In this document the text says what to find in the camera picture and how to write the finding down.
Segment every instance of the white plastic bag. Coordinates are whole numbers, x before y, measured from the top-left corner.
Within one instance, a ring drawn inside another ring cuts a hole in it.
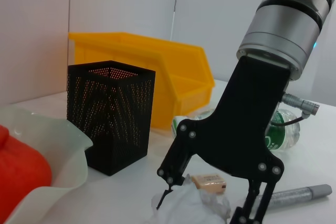
[[[230,205],[224,197],[223,203],[214,194],[198,190],[187,175],[180,187],[174,187],[159,210],[156,209],[162,194],[152,199],[154,215],[145,224],[226,224],[230,215]]]

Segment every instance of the black cable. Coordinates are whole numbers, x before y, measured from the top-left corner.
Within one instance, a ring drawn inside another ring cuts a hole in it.
[[[303,117],[299,117],[299,118],[296,118],[292,121],[289,121],[289,122],[286,122],[286,123],[275,123],[275,122],[271,122],[271,125],[273,126],[277,126],[277,127],[283,127],[283,126],[288,126],[288,125],[292,125],[292,124],[295,124],[295,123],[298,123],[298,122],[301,122],[304,118]]]

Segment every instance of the green bottle label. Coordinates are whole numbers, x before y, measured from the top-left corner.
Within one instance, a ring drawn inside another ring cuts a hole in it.
[[[275,123],[284,123],[284,118],[279,112],[276,112],[273,120]],[[265,143],[269,150],[277,150],[283,145],[285,140],[285,127],[270,126],[266,137]]]

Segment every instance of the eraser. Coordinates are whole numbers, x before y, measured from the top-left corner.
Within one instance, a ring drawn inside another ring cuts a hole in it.
[[[206,190],[211,194],[223,194],[225,192],[226,182],[218,174],[195,175],[191,179],[197,189]]]

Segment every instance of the robotic arm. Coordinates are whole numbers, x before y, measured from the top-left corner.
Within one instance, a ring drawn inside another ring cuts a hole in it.
[[[262,0],[214,113],[204,120],[184,120],[178,125],[177,136],[157,170],[169,185],[164,196],[173,185],[183,183],[184,170],[197,154],[210,165],[249,181],[245,204],[236,209],[231,223],[262,223],[285,169],[265,146],[265,134],[281,101],[300,107],[302,115],[316,114],[318,106],[295,99],[285,90],[289,81],[300,78],[332,3]],[[250,219],[262,182],[267,186],[254,219]]]

